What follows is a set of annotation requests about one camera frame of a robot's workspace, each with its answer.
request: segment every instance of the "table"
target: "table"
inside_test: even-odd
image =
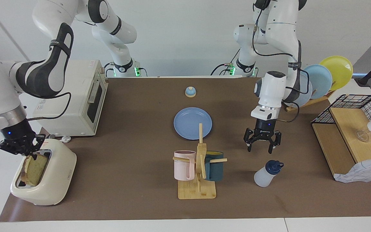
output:
[[[246,151],[243,134],[253,128],[256,79],[113,79],[97,135],[74,138],[75,174],[63,202],[38,207],[10,196],[0,221],[133,220],[186,218],[282,218],[371,216],[371,182],[333,180],[310,125],[328,102],[301,110],[293,123],[278,122],[281,146],[267,153],[267,142]],[[187,86],[197,96],[187,98]],[[176,134],[172,122],[185,107],[200,107],[213,119],[205,137],[208,150],[229,159],[214,200],[177,199],[172,152],[193,150],[196,141]],[[281,112],[291,119],[295,112]],[[267,188],[253,174],[268,160],[285,163]]]

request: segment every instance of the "mug handle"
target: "mug handle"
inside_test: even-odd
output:
[[[187,173],[187,179],[190,180],[191,179],[191,172],[194,172],[194,159],[193,158],[190,158],[190,157],[187,157],[188,160],[190,160],[190,171]]]

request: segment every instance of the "wire basket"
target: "wire basket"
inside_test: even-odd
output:
[[[330,108],[362,109],[367,119],[371,120],[371,95],[343,94],[318,115],[312,123],[335,124]]]

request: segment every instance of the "black cable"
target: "black cable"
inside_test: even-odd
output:
[[[106,77],[108,77],[108,76],[107,76],[107,72],[108,72],[109,70],[113,70],[113,69],[107,69],[107,71],[106,71]]]
[[[259,24],[259,19],[260,19],[260,15],[262,15],[262,10],[260,11],[260,13],[259,13],[259,16],[257,17],[257,20],[256,20],[256,25],[258,25],[258,24]]]
[[[286,89],[290,89],[290,90],[293,90],[293,91],[296,91],[300,94],[308,94],[309,93],[309,82],[310,82],[310,76],[309,76],[309,73],[303,69],[300,69],[301,72],[305,72],[307,74],[307,91],[306,92],[301,92],[300,90],[297,90],[295,88],[292,88],[292,87],[286,87]]]
[[[287,55],[287,56],[291,56],[296,62],[297,62],[297,60],[294,58],[294,56],[292,55],[292,54],[290,54],[290,53],[275,53],[275,54],[260,54],[260,53],[258,53],[257,51],[256,51],[256,49],[254,48],[254,35],[255,35],[256,33],[253,33],[253,39],[252,39],[252,45],[253,45],[253,50],[254,50],[254,52],[257,54],[257,55],[259,55],[259,56],[262,56],[262,57],[271,57],[271,56],[277,56],[277,55]]]
[[[259,23],[259,18],[260,18],[260,15],[262,14],[262,10],[260,11],[259,13],[259,16],[257,17],[257,21],[256,21],[256,26],[257,24]],[[253,33],[253,39],[252,39],[252,45],[253,45],[253,50],[256,54],[258,54],[259,56],[263,56],[263,57],[271,57],[271,56],[277,56],[277,55],[287,55],[287,56],[291,56],[296,62],[297,60],[294,58],[294,56],[290,53],[275,53],[275,54],[260,54],[256,51],[256,49],[254,48],[254,35],[256,35],[256,32]]]
[[[221,66],[226,66],[227,64],[226,63],[222,63],[221,65],[218,65],[217,67],[215,67],[215,69],[212,71],[212,73],[210,75],[213,75],[213,73],[218,69],[220,68]]]
[[[236,54],[234,55],[233,59],[230,61],[230,63],[232,63],[234,61],[234,59],[237,57],[237,54],[238,52],[241,50],[241,48],[239,48],[239,50],[236,52]]]
[[[224,72],[223,75],[225,75],[227,73],[227,71],[230,71],[229,69],[224,69],[223,71],[220,72],[220,75]]]
[[[68,106],[70,105],[70,101],[71,101],[71,93],[70,92],[66,92],[66,93],[63,93],[63,94],[55,96],[55,97],[43,98],[43,99],[54,99],[54,98],[59,98],[59,97],[65,96],[67,94],[69,94],[70,98],[68,98],[67,105],[65,106],[64,111],[60,115],[58,115],[56,117],[52,117],[52,118],[51,117],[37,117],[37,118],[27,119],[27,121],[34,121],[34,120],[40,120],[40,119],[57,119],[57,118],[63,116],[65,114],[65,111],[67,111]]]
[[[83,22],[83,23],[86,23],[86,24],[88,24],[88,25],[92,25],[92,26],[97,26],[97,25],[95,25],[95,24],[91,24],[91,23],[88,23],[88,22]]]
[[[112,62],[110,62],[110,63],[107,63],[105,66],[104,66],[104,68],[106,69],[107,68],[107,66],[108,65],[110,65]]]
[[[295,105],[297,106],[297,113],[296,113],[296,116],[294,116],[294,119],[292,119],[292,120],[290,120],[290,121],[282,120],[282,119],[277,119],[277,121],[284,122],[284,123],[291,123],[291,122],[293,122],[294,120],[297,119],[297,116],[299,116],[299,113],[300,113],[300,106],[299,106],[297,103],[295,103],[295,102],[285,102],[285,103],[293,103],[293,104],[295,104]]]
[[[145,68],[138,68],[138,70],[144,70],[144,71],[146,71],[146,76],[148,76],[147,70]]]
[[[259,68],[257,68],[257,67],[254,68],[254,72],[256,71],[256,69],[257,69],[257,72],[256,72],[256,76],[255,76],[255,78],[256,78],[257,75],[259,74]]]

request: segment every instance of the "navy bottle cap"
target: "navy bottle cap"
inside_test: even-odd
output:
[[[277,175],[282,167],[284,167],[284,163],[278,160],[270,160],[265,164],[265,170],[271,175]]]

